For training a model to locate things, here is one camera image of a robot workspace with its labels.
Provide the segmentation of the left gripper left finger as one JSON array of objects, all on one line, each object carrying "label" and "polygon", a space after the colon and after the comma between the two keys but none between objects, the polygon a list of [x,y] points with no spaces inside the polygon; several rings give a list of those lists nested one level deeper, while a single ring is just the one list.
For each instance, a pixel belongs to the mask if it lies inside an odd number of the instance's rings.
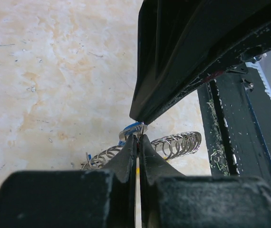
[{"label": "left gripper left finger", "polygon": [[0,228],[133,228],[137,140],[103,168],[17,171],[0,187]]}]

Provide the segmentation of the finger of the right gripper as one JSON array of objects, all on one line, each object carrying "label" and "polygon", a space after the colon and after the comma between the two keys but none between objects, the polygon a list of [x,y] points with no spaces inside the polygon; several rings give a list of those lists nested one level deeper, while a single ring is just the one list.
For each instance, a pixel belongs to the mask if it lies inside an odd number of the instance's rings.
[{"label": "finger of the right gripper", "polygon": [[151,123],[205,59],[207,0],[145,0],[138,15],[137,80],[130,117]]},{"label": "finger of the right gripper", "polygon": [[184,81],[170,100],[182,98],[242,63],[251,49],[262,55],[271,51],[271,0],[209,0],[205,59]]}]

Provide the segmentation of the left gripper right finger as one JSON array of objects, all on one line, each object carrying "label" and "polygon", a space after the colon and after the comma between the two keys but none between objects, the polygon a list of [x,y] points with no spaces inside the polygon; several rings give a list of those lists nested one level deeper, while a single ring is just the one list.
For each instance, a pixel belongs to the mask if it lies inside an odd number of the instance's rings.
[{"label": "left gripper right finger", "polygon": [[148,137],[139,141],[145,228],[271,228],[271,189],[260,178],[185,176]]}]

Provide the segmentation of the blue key tag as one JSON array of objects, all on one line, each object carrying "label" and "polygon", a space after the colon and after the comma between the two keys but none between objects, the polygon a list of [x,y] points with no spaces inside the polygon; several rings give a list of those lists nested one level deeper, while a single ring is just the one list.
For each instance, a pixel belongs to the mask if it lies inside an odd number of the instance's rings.
[{"label": "blue key tag", "polygon": [[127,126],[118,135],[119,136],[118,145],[124,145],[130,135],[135,135],[137,138],[139,138],[140,135],[145,133],[147,130],[148,130],[148,125],[141,122],[135,122]]}]

